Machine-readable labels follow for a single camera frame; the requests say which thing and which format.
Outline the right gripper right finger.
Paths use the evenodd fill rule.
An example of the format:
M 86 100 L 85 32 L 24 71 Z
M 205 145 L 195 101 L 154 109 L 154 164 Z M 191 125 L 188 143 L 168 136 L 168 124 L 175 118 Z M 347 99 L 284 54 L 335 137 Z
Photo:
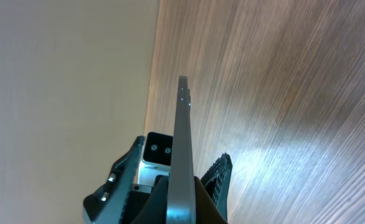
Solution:
M 194 177 L 197 224 L 227 224 L 198 177 Z

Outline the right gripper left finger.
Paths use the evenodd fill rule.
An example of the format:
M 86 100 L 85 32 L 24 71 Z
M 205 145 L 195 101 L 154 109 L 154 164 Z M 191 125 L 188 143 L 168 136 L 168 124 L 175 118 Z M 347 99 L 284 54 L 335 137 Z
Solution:
M 166 221 L 168 177 L 159 178 L 149 199 L 131 224 L 163 224 Z

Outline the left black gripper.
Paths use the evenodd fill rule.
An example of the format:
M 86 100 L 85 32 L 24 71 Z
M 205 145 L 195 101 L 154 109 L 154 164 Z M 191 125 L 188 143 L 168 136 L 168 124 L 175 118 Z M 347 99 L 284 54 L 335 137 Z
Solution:
M 83 200 L 85 223 L 131 223 L 141 211 L 162 175 L 154 186 L 133 184 L 138 168 L 144 136 L 138 136 L 128 152 L 111 166 L 106 182 Z M 227 221 L 227 197 L 232 174 L 232 161 L 223 153 L 202 176 L 201 183 L 209 194 L 221 217 Z

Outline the turquoise screen Galaxy smartphone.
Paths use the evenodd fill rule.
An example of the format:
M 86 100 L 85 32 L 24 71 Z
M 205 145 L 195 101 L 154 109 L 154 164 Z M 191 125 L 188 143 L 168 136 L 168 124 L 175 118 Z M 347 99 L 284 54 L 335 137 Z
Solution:
M 196 222 L 190 107 L 187 77 L 180 76 L 168 184 L 167 224 Z

